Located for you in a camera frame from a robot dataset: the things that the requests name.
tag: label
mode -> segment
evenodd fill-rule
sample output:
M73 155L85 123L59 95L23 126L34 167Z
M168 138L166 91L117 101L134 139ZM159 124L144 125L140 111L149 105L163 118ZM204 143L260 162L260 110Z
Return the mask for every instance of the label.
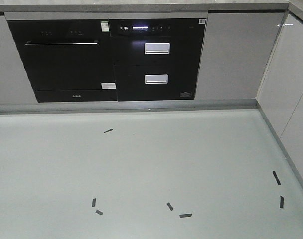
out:
M205 18L199 19L199 24L206 24L206 19Z
M109 32L110 27L108 25L108 21L101 21L102 32Z
M102 89L116 89L116 83L101 83Z

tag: white cabinet door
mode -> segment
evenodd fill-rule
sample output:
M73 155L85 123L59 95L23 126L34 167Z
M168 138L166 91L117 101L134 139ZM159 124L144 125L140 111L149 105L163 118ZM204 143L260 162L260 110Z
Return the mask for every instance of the white cabinet door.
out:
M4 16L0 16L0 104L37 103Z
M257 98L278 137L302 92L303 24L289 15Z
M255 98L283 16L210 13L195 98Z
M303 179L303 95L280 140Z

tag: drawer handle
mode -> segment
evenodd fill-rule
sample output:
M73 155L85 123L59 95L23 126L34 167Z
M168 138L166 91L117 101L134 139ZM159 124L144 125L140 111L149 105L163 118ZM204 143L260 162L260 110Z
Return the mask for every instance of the drawer handle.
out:
M170 43L145 43L144 51L145 51L145 55L169 54L170 53Z
M145 75L145 84L168 84L168 75Z
M164 50L164 51L145 51L146 54L169 54L169 50Z
M83 42L83 43L31 43L27 42L26 46L51 46L51 45L99 45L98 42Z

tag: concrete floor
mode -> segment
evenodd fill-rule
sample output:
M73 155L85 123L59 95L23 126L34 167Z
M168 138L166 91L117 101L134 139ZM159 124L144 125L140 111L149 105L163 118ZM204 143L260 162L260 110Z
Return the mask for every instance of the concrete floor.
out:
M258 110L0 115L0 239L186 238L303 239Z

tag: black appliance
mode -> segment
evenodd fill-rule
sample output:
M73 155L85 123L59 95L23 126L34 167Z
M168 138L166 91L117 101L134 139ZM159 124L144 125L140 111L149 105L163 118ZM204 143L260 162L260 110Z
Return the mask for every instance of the black appliance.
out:
M39 102L117 100L107 20L8 24Z
M118 101L194 99L206 19L109 23Z

